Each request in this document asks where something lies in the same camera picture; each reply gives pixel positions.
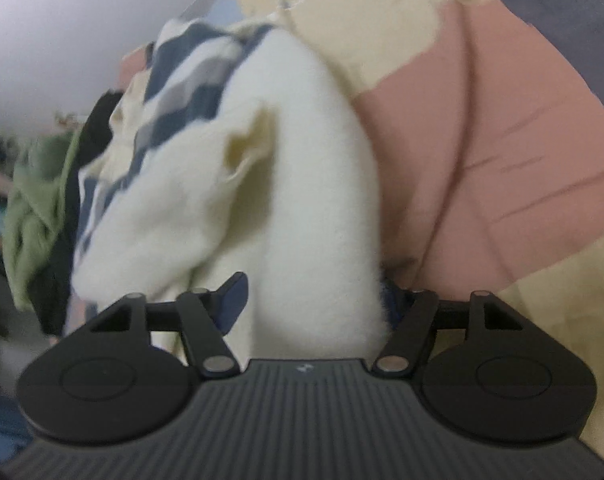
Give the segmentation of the patchwork bed quilt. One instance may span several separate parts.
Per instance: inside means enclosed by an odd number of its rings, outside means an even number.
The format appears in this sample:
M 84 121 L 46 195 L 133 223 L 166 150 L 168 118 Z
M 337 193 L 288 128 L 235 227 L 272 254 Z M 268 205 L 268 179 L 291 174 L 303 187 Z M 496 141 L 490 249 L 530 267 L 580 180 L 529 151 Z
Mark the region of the patchwork bed quilt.
M 604 106 L 500 0 L 232 0 L 328 66 L 374 155 L 380 278 L 496 292 L 587 362 L 604 457 Z

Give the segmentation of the cream striped fleece sweater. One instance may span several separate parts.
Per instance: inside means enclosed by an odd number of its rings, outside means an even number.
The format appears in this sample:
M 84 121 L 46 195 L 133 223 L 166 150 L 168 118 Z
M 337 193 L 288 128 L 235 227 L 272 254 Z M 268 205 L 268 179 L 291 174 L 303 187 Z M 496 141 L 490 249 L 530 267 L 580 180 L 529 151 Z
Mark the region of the cream striped fleece sweater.
M 241 363 L 381 349 L 376 163 L 307 44 L 268 23 L 169 21 L 110 127 L 80 173 L 78 298 L 168 301 L 242 272 L 226 338 Z

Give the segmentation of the green fleece jacket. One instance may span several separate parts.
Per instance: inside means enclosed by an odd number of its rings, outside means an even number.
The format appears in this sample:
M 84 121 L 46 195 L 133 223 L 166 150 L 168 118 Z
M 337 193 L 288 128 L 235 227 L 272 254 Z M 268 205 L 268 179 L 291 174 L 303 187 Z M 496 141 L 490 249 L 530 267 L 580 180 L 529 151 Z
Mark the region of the green fleece jacket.
M 14 305 L 31 310 L 29 284 L 44 268 L 66 216 L 66 186 L 81 131 L 40 136 L 22 146 L 4 217 L 3 259 Z

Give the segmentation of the black coat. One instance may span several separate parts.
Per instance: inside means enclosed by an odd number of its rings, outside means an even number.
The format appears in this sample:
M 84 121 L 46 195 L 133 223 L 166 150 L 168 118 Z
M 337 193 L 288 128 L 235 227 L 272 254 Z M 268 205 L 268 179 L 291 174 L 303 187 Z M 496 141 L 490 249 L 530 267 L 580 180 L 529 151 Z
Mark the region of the black coat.
M 67 318 L 71 295 L 73 253 L 80 216 L 80 185 L 78 172 L 102 154 L 112 139 L 109 119 L 123 96 L 122 91 L 103 94 L 88 115 L 86 123 L 75 136 L 76 148 L 63 177 L 62 225 L 44 263 L 28 286 L 28 297 L 40 329 L 47 336 L 61 336 Z

